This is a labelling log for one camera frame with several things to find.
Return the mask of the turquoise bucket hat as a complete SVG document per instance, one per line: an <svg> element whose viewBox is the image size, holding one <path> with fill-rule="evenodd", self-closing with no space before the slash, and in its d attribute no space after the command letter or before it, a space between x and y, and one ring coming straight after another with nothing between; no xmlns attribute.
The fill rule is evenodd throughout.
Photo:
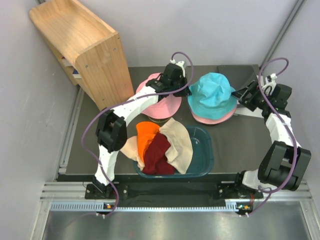
<svg viewBox="0 0 320 240"><path fill-rule="evenodd" d="M189 86L191 95L187 101L192 112L210 120L218 120L237 107L237 99L232 96L235 89L221 73L209 72Z"/></svg>

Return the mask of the light pink bucket hat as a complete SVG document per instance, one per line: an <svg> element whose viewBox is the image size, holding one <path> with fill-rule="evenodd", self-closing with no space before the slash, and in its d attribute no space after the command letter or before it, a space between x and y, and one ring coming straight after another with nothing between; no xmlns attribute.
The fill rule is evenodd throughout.
<svg viewBox="0 0 320 240"><path fill-rule="evenodd" d="M219 119L204 118L204 117L200 117L200 116L196 115L192 110L190 112L191 112L193 118L201 124L217 125L217 124L223 123L223 122L227 121L228 119L230 119L235 114L236 110L237 110L237 106L235 106L230 112L228 112L226 115L224 115L222 118L219 118Z"/></svg>

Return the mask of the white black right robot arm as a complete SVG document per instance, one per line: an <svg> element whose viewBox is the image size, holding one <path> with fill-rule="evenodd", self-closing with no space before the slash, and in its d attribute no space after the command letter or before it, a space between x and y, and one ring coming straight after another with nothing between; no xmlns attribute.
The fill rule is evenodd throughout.
<svg viewBox="0 0 320 240"><path fill-rule="evenodd" d="M287 85L273 82L259 88L256 80L232 93L250 111L262 110L272 142L257 170L244 170L237 175L233 185L237 197L245 198L252 189L278 188L282 183L286 183L284 190L295 191L299 187L312 155L293 135L291 114L286 110L291 94L292 88Z"/></svg>

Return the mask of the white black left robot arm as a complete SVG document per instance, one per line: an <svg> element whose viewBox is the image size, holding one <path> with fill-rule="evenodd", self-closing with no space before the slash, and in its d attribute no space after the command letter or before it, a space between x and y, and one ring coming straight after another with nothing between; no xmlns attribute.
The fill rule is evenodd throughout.
<svg viewBox="0 0 320 240"><path fill-rule="evenodd" d="M127 101L103 109L94 119L99 155L98 169L92 181L102 198L109 198L114 191L115 164L120 149L127 143L127 126L147 108L157 105L168 97L188 97L190 79L186 76L184 61L171 59L163 73L149 79L134 96Z"/></svg>

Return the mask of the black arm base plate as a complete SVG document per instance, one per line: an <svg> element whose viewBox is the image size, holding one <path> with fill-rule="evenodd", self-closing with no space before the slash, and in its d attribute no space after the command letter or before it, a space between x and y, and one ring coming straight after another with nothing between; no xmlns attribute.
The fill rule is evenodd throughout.
<svg viewBox="0 0 320 240"><path fill-rule="evenodd" d="M139 181L133 179L131 181L116 180L114 186L121 200L142 196L196 196L213 200L261 200L263 198L263 194L257 190L240 188L233 181Z"/></svg>

